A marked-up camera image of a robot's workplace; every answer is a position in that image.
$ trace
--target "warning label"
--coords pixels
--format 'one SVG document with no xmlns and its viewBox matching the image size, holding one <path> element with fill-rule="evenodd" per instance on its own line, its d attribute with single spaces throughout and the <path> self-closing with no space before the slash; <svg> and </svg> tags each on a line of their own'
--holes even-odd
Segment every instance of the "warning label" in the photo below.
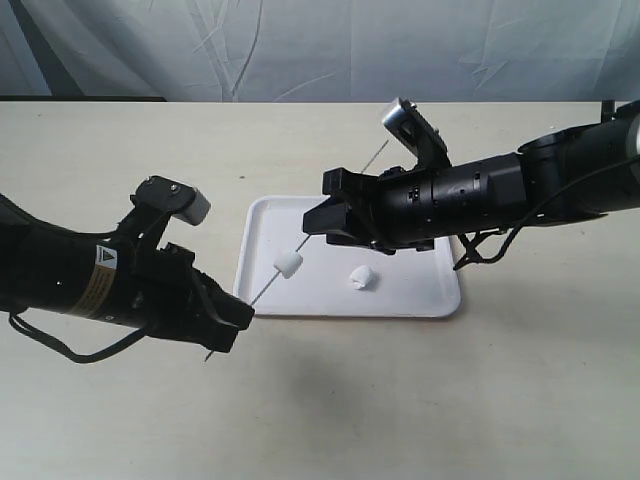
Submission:
<svg viewBox="0 0 640 480">
<path fill-rule="evenodd" d="M 93 268 L 87 288 L 71 310 L 70 315 L 92 316 L 104 303 L 111 285 L 116 278 L 118 252 L 112 248 L 96 245 L 96 265 Z"/>
</svg>

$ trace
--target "white marshmallow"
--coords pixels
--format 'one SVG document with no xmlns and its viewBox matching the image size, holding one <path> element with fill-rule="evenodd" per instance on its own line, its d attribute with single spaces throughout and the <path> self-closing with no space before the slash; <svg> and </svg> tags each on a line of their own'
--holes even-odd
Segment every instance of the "white marshmallow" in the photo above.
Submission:
<svg viewBox="0 0 640 480">
<path fill-rule="evenodd" d="M 282 252 L 273 266 L 282 274 L 284 278 L 290 278 L 302 265 L 302 255 L 298 252 Z"/>
<path fill-rule="evenodd" d="M 356 268 L 351 275 L 349 275 L 349 280 L 351 281 L 351 288 L 355 288 L 356 290 L 363 290 L 367 288 L 368 285 L 371 285 L 376 279 L 376 273 L 371 270 L 369 265 L 360 265 Z"/>
</svg>

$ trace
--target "white table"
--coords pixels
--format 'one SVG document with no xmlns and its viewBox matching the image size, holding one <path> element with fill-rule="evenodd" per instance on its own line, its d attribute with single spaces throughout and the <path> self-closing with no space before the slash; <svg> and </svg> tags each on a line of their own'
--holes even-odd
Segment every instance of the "white table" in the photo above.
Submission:
<svg viewBox="0 0 640 480">
<path fill-rule="evenodd" d="M 251 202 L 361 168 L 388 138 L 382 108 L 0 103 L 0 191 L 93 231 L 147 175 L 192 183 L 214 209 L 165 239 L 230 289 Z M 455 163 L 599 118 L 596 104 L 421 112 Z M 412 162 L 392 141 L 370 172 Z M 0 477 L 636 478 L 639 234 L 633 211 L 527 230 L 501 263 L 463 271 L 448 321 L 255 319 L 206 364 L 198 346 L 147 339 L 77 366 L 0 325 Z M 125 333 L 25 317 L 83 352 Z"/>
</svg>

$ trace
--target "table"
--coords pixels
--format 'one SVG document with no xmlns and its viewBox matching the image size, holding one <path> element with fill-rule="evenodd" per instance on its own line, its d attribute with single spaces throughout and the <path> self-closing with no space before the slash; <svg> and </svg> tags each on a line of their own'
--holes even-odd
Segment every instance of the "table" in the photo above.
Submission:
<svg viewBox="0 0 640 480">
<path fill-rule="evenodd" d="M 247 208 L 319 193 L 388 138 L 377 104 L 0 103 L 0 191 L 109 230 L 147 175 L 213 211 L 164 241 L 231 289 Z M 424 104 L 454 163 L 599 118 L 597 104 Z M 412 165 L 392 141 L 370 167 Z M 446 321 L 255 319 L 203 363 L 146 339 L 78 366 L 0 326 L 0 476 L 32 479 L 538 479 L 640 474 L 638 212 L 529 229 L 461 274 Z M 90 352 L 128 330 L 30 310 Z"/>
</svg>

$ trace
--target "white tray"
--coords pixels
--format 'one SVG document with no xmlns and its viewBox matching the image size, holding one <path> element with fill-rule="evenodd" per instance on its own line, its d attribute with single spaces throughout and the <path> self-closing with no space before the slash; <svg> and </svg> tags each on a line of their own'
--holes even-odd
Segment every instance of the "white tray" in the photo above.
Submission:
<svg viewBox="0 0 640 480">
<path fill-rule="evenodd" d="M 264 197 L 251 206 L 236 272 L 234 294 L 251 302 L 277 273 L 273 262 L 306 238 L 304 212 L 324 197 Z M 327 245 L 311 237 L 301 248 L 304 262 L 289 279 L 282 275 L 254 305 L 258 315 L 328 317 L 443 317 L 460 305 L 448 238 L 435 250 L 398 251 L 393 256 L 355 247 Z M 349 275 L 369 265 L 379 276 L 371 289 L 354 290 Z"/>
</svg>

